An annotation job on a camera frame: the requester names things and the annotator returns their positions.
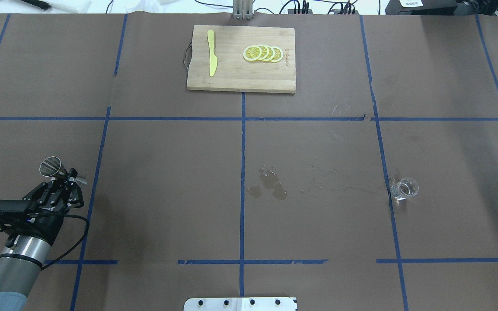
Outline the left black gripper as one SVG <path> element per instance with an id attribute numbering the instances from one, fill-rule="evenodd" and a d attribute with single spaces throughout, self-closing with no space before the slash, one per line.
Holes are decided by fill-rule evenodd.
<path id="1" fill-rule="evenodd" d="M 81 187 L 83 179 L 78 171 L 71 168 L 66 174 L 60 172 L 57 179 L 59 181 L 40 183 L 22 197 L 24 201 L 36 202 L 36 211 L 30 214 L 26 221 L 3 222 L 6 225 L 3 232 L 8 236 L 26 235 L 39 238 L 53 246 L 63 226 L 64 215 L 70 208 L 84 207 Z M 47 206 L 39 206 L 38 203 L 57 203 L 57 206 L 49 210 Z"/>

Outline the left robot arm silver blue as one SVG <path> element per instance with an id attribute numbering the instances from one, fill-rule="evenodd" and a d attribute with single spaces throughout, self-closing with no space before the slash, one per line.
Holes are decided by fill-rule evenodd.
<path id="1" fill-rule="evenodd" d="M 0 311 L 21 311 L 72 208 L 83 207 L 82 177 L 76 169 L 40 174 L 40 183 L 20 200 L 0 200 L 0 233 L 8 238 L 0 253 Z"/>

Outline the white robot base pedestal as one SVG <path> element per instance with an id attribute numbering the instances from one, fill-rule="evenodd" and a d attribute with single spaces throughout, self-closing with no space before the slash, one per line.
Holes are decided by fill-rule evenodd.
<path id="1" fill-rule="evenodd" d="M 222 297 L 190 298 L 184 311 L 297 311 L 292 297 Z"/>

